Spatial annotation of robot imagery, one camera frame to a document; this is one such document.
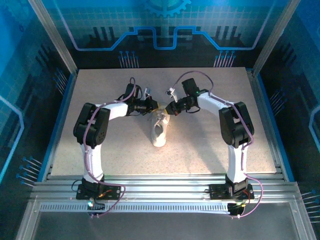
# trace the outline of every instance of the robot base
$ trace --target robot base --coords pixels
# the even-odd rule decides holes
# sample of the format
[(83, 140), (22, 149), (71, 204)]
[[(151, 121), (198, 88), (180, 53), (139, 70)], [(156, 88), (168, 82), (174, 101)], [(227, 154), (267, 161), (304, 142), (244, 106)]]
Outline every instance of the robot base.
[(77, 200), (89, 200), (93, 198), (95, 200), (118, 200), (121, 195), (120, 186), (110, 186), (100, 183), (93, 183), (82, 178), (82, 184), (78, 186), (76, 192)]
[(243, 201), (248, 200), (250, 196), (250, 200), (255, 199), (255, 194), (251, 184), (248, 184), (246, 188), (242, 191), (239, 191), (235, 194), (230, 194), (230, 187), (227, 183), (225, 184), (210, 184), (209, 189), (207, 189), (207, 193), (210, 194), (211, 200), (235, 200), (235, 201)]

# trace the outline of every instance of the wire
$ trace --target wire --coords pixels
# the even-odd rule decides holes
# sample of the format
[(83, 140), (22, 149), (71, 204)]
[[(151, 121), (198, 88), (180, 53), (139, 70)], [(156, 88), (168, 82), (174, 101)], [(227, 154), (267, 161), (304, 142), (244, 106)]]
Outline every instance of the wire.
[(139, 100), (140, 100), (140, 99), (142, 99), (142, 97), (144, 96), (144, 94), (142, 93), (141, 87), (139, 87), (139, 91), (140, 91), (140, 93), (141, 93), (141, 97), (139, 98)]
[(98, 111), (100, 109), (102, 109), (103, 107), (107, 106), (107, 105), (110, 105), (110, 104), (117, 104), (117, 103), (122, 103), (126, 100), (128, 100), (133, 94), (134, 94), (134, 91), (136, 89), (136, 79), (132, 76), (130, 78), (130, 83), (131, 83), (131, 80), (133, 80), (133, 88), (132, 88), (132, 91), (131, 93), (124, 99), (122, 100), (115, 100), (115, 101), (112, 101), (112, 102), (107, 102), (107, 103), (104, 103), (102, 105), (100, 105), (99, 107), (97, 107), (95, 109), (95, 111), (93, 112), (89, 122), (88, 122), (88, 125), (86, 126), (86, 129), (84, 131), (84, 134), (83, 134), (83, 146), (84, 146), (84, 165), (85, 165), (85, 169), (86, 171), (88, 172), (88, 175), (93, 179), (95, 180), (97, 183), (99, 184), (102, 184), (102, 185), (107, 185), (107, 186), (116, 186), (116, 187), (123, 187), (123, 192), (121, 194), (121, 196), (119, 197), (119, 199), (107, 210), (105, 211), (104, 213), (100, 214), (100, 216), (104, 216), (106, 215), (107, 213), (109, 213), (119, 202), (120, 200), (123, 198), (123, 196), (125, 195), (126, 193), (126, 186), (125, 185), (122, 185), (122, 184), (113, 184), (113, 183), (106, 183), (106, 182), (103, 182), (103, 181), (100, 181), (98, 179), (95, 178), (95, 176), (93, 176), (91, 174), (91, 170), (89, 169), (89, 166), (88, 166), (88, 153), (89, 153), (89, 150), (88, 150), (88, 145), (86, 144), (86, 140), (87, 140), (87, 134), (88, 134), (88, 131), (89, 131), (89, 128), (90, 126), (92, 125), (94, 119), (95, 119), (95, 116), (97, 115)]
[(175, 81), (174, 85), (172, 86), (172, 88), (174, 89), (175, 86), (177, 85), (177, 83), (183, 78), (183, 76), (187, 75), (187, 74), (191, 74), (191, 73), (198, 73), (198, 74), (201, 74), (203, 76), (206, 76), (206, 78), (210, 81), (211, 83), (211, 88), (208, 92), (209, 96), (210, 96), (210, 93), (212, 93), (212, 90), (214, 89), (214, 81), (212, 81), (212, 79), (207, 75), (205, 74), (204, 72), (202, 71), (198, 71), (198, 70), (192, 70), (192, 71), (187, 71), (185, 72), (184, 74), (182, 74), (177, 81)]
[(261, 202), (261, 200), (262, 200), (262, 197), (263, 197), (263, 195), (264, 195), (264, 187), (262, 186), (262, 183), (261, 183), (258, 179), (254, 178), (254, 177), (251, 177), (251, 176), (247, 175), (246, 173), (244, 173), (244, 175), (245, 175), (248, 179), (254, 180), (254, 181), (256, 181), (258, 184), (260, 184), (260, 187), (261, 187), (261, 196), (260, 196), (258, 202), (256, 203), (256, 205), (254, 206), (254, 208), (253, 208), (251, 211), (249, 211), (248, 213), (243, 214), (243, 215), (241, 215), (241, 216), (238, 216), (238, 218), (243, 218), (243, 217), (248, 216), (248, 215), (250, 215), (251, 213), (253, 213), (253, 212), (257, 209), (257, 207), (259, 206), (259, 204), (260, 204), (260, 202)]
[(120, 101), (123, 96), (124, 96), (124, 94), (122, 94), (122, 95), (121, 95), (120, 97), (118, 97), (116, 100), (117, 100), (117, 101)]
[(246, 190), (243, 190), (244, 194), (247, 195), (249, 203), (250, 204), (250, 193), (248, 193)]
[(187, 110), (185, 110), (185, 112), (188, 113), (188, 114), (195, 114), (195, 113), (199, 112), (200, 109), (201, 109), (201, 108), (198, 107), (198, 110), (195, 110), (195, 111), (187, 111)]
[(129, 116), (140, 116), (141, 115), (141, 113), (139, 113), (139, 114), (129, 114), (129, 115), (127, 115), (127, 117), (129, 117)]
[(250, 194), (250, 192), (248, 192), (248, 198), (249, 198), (249, 203), (248, 204), (250, 204), (250, 200), (251, 200), (250, 197), (251, 197), (251, 194)]
[(74, 190), (74, 185), (76, 182), (81, 182), (81, 180), (75, 180), (72, 185), (71, 185), (71, 190), (74, 191), (74, 192), (77, 192), (78, 190)]
[(103, 205), (102, 207), (100, 207), (100, 208), (96, 208), (96, 209), (94, 209), (94, 211), (96, 211), (96, 210), (103, 210), (103, 209), (105, 209), (106, 208), (106, 205)]
[(109, 193), (109, 192), (112, 192), (112, 190), (111, 190), (111, 189), (109, 189), (109, 190), (107, 190), (107, 191), (105, 191), (105, 192), (101, 193), (101, 194), (98, 196), (98, 198), (103, 197), (104, 195), (106, 195), (106, 193)]
[(222, 103), (222, 104), (225, 104), (227, 106), (231, 106), (236, 115), (238, 116), (240, 122), (242, 123), (246, 133), (248, 134), (248, 136), (250, 137), (250, 142), (248, 142), (246, 145), (243, 145), (242, 148), (241, 148), (241, 170), (243, 171), (244, 170), (244, 157), (245, 157), (245, 153), (244, 153), (244, 150), (249, 147), (251, 144), (253, 144), (255, 142), (255, 139), (253, 137), (253, 135), (251, 134), (251, 132), (249, 131), (244, 119), (242, 118), (240, 112), (238, 111), (238, 109), (236, 108), (236, 106), (234, 104), (232, 104), (231, 102), (228, 102), (228, 101), (225, 101), (219, 97), (216, 97), (214, 96), (213, 94), (210, 95), (210, 97), (214, 100), (217, 100), (218, 102)]

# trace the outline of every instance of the gear logo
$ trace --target gear logo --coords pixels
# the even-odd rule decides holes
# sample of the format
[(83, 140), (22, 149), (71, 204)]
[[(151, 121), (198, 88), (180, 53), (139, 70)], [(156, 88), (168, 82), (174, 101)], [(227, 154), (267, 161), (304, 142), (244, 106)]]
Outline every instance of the gear logo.
[(143, 0), (144, 9), (150, 14), (164, 18), (173, 17), (174, 14), (180, 14), (181, 10), (186, 10), (186, 5), (191, 4), (190, 0)]

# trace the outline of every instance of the circuit pattern graphic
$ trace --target circuit pattern graphic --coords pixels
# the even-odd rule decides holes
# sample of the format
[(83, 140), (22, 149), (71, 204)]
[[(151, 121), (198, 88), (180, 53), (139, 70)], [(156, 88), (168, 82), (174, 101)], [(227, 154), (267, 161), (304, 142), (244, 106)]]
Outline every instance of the circuit pattern graphic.
[[(152, 2), (161, 2), (161, 0), (143, 0), (144, 3), (148, 3), (148, 4), (151, 4), (151, 1)], [(130, 31), (126, 31), (124, 32), (119, 38), (117, 38), (117, 40), (113, 43), (112, 46), (110, 47), (97, 47), (97, 48), (94, 48), (94, 47), (89, 47), (89, 48), (82, 48), (82, 47), (79, 47), (77, 42), (76, 42), (76, 39), (74, 38), (67, 22), (66, 22), (66, 19), (64, 18), (60, 8), (58, 5), (55, 6), (56, 10), (57, 10), (57, 13), (62, 21), (62, 24), (71, 40), (71, 43), (73, 45), (73, 47), (77, 50), (77, 51), (81, 51), (81, 52), (89, 52), (89, 51), (113, 51), (121, 42), (123, 39), (125, 39), (127, 36), (138, 36), (139, 35), (139, 31), (140, 30), (149, 30), (149, 31), (152, 31), (152, 42), (153, 42), (153, 47), (154, 49), (156, 50), (174, 50), (176, 49), (177, 47), (177, 44), (178, 44), (178, 31), (179, 30), (192, 30), (192, 35), (203, 35), (204, 38), (206, 38), (209, 43), (211, 43), (217, 50), (229, 50), (229, 51), (251, 51), (253, 50), (257, 44), (258, 44), (258, 41), (265, 29), (265, 26), (275, 8), (275, 5), (276, 5), (276, 2), (277, 0), (274, 0), (273, 1), (273, 4), (272, 6), (269, 8), (269, 11), (261, 25), (261, 28), (253, 42), (253, 45), (252, 46), (249, 46), (249, 47), (246, 47), (246, 46), (240, 46), (240, 47), (230, 47), (230, 46), (219, 46), (217, 44), (217, 42), (215, 42), (215, 40), (206, 32), (206, 31), (201, 31), (201, 30), (197, 30), (197, 26), (195, 25), (180, 25), (180, 26), (176, 26), (173, 30), (173, 33), (172, 33), (172, 40), (173, 40), (173, 43), (172, 43), (172, 46), (158, 46), (157, 44), (157, 30), (154, 26), (134, 26), (132, 30)]]
[(186, 5), (191, 4), (190, 0), (142, 0), (144, 9), (150, 14), (164, 18), (173, 17), (180, 14), (182, 10), (186, 10)]

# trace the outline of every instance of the blue wall panel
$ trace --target blue wall panel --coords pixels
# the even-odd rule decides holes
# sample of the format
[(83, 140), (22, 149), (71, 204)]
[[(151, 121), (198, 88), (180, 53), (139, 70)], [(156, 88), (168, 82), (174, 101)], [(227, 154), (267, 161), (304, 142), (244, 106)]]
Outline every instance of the blue wall panel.
[[(320, 191), (319, 28), (319, 1), (302, 0), (261, 71), (294, 178), (302, 192)], [(316, 203), (308, 207), (320, 209)], [(314, 225), (318, 236), (319, 227)]]
[[(141, 68), (217, 67), (221, 62), (221, 67), (252, 67), (286, 3), (44, 1), (78, 68), (85, 69), (137, 67), (132, 62), (137, 57)], [(130, 55), (123, 58), (126, 51)]]
[(27, 0), (0, 1), (0, 36), (0, 239), (14, 239), (70, 73)]

